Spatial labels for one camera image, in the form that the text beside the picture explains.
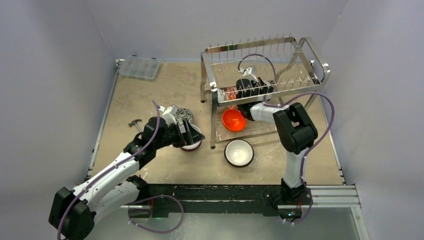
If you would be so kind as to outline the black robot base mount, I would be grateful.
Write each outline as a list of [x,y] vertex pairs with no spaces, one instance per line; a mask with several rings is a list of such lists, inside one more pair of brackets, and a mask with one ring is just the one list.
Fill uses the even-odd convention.
[[154,218],[171,213],[261,214],[283,220],[302,218],[303,208],[313,204],[309,188],[296,196],[282,194],[282,184],[170,184],[147,183],[133,175],[126,182],[135,184],[136,204],[146,206]]

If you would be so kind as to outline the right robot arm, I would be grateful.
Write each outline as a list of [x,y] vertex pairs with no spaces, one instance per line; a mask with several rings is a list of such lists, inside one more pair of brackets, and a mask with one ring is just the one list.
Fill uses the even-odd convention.
[[306,109],[299,102],[273,105],[263,101],[239,104],[237,108],[247,120],[275,125],[279,140],[286,150],[280,196],[284,202],[294,203],[306,191],[304,174],[307,153],[318,138],[318,130]]

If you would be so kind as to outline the solid orange bowl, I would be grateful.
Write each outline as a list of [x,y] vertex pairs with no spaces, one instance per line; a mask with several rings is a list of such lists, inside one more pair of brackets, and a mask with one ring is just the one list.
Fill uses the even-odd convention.
[[241,132],[247,125],[246,119],[236,109],[228,109],[223,112],[221,121],[225,129],[230,132]]

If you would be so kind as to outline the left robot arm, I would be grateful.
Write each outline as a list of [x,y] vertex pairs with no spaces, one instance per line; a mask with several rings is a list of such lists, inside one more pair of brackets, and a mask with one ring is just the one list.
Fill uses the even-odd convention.
[[55,193],[48,222],[56,229],[57,239],[83,240],[97,222],[117,208],[151,200],[146,182],[135,173],[162,148],[182,148],[204,139],[186,119],[150,118],[142,132],[103,170],[72,189],[62,187]]

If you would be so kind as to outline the stainless steel dish rack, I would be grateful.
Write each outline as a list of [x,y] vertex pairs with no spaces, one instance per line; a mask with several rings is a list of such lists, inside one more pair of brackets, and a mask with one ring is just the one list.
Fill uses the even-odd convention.
[[[200,100],[209,103],[210,147],[235,138],[250,138],[274,133],[271,123],[250,123],[239,132],[222,124],[229,108],[251,102],[276,101],[309,91],[319,91],[330,77],[330,66],[309,37],[276,36],[246,42],[209,46],[200,54]],[[242,78],[240,68],[256,67],[257,80]],[[235,100],[218,103],[217,89],[227,93],[235,86]]]

